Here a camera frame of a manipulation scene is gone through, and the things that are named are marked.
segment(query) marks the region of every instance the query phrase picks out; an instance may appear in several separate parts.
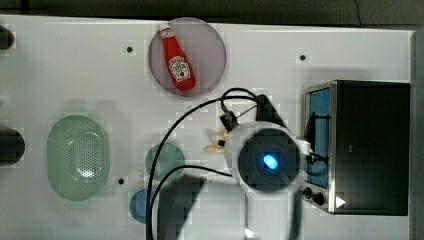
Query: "blue light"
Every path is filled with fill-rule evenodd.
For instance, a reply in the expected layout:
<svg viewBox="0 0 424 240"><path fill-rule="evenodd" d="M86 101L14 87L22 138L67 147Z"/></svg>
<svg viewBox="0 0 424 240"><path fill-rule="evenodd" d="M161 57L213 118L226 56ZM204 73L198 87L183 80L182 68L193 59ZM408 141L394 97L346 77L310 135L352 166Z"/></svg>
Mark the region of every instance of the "blue light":
<svg viewBox="0 0 424 240"><path fill-rule="evenodd" d="M265 155L264 163L266 164L267 167L269 167L270 169L273 169L273 170L278 167L277 160L271 155Z"/></svg>

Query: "round plate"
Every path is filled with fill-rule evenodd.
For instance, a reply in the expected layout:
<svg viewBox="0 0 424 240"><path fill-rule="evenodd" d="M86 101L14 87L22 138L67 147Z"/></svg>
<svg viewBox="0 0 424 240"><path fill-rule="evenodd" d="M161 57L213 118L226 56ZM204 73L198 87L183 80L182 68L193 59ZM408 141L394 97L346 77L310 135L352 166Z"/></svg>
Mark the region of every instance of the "round plate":
<svg viewBox="0 0 424 240"><path fill-rule="evenodd" d="M109 173L108 153L100 125L85 116L62 118L47 140L48 178L53 190L70 201L94 196Z"/></svg>
<svg viewBox="0 0 424 240"><path fill-rule="evenodd" d="M156 189L152 188L152 193L150 198L153 198L155 195ZM141 223L146 223L146 199L147 198L147 189L142 189L138 191L134 196L132 196L130 201L130 212L135 220Z"/></svg>
<svg viewBox="0 0 424 240"><path fill-rule="evenodd" d="M191 63L196 86L185 92L174 86L166 68L159 32L156 32L149 48L149 66L156 81L169 92L184 97L210 92L225 70L227 57L221 36L211 25L196 18L178 18L169 25Z"/></svg>
<svg viewBox="0 0 424 240"><path fill-rule="evenodd" d="M146 169L150 173L152 170L153 160L156 156L156 152L159 148L159 144L152 147L146 156ZM165 175L178 166L183 166L185 163L185 157L183 152L179 147L172 143L165 143L160 151L158 162L155 168L155 175L153 176L155 180L161 181ZM171 174L166 182L172 182L177 179L183 173L183 169L178 170Z"/></svg>

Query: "red ketchup bottle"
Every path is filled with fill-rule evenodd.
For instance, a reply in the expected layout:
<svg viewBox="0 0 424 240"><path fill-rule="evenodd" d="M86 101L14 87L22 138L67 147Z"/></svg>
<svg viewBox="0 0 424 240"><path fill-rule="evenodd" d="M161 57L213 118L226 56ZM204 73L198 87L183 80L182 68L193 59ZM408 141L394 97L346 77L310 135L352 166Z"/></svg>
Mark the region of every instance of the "red ketchup bottle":
<svg viewBox="0 0 424 240"><path fill-rule="evenodd" d="M175 87L180 91L188 91L196 85L196 76L187 56L178 44L168 24L159 28L165 53L166 68Z"/></svg>

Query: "toaster oven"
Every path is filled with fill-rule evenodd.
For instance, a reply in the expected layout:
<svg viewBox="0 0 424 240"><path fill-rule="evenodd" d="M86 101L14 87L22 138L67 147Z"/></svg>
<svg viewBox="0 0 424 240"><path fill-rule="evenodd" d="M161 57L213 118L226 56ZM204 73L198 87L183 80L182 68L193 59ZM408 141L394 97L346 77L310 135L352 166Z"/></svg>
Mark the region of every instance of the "toaster oven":
<svg viewBox="0 0 424 240"><path fill-rule="evenodd" d="M332 214L407 215L410 85L335 80L304 93L303 199Z"/></svg>

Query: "green basket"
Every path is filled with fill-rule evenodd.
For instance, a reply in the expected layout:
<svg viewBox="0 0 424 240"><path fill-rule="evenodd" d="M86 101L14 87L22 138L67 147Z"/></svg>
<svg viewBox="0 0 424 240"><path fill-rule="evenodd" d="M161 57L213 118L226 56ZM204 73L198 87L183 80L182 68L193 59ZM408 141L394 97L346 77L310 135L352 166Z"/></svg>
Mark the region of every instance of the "green basket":
<svg viewBox="0 0 424 240"><path fill-rule="evenodd" d="M109 174L109 143L99 124L72 115L58 121L47 140L49 183L59 196L83 201L94 196Z"/></svg>

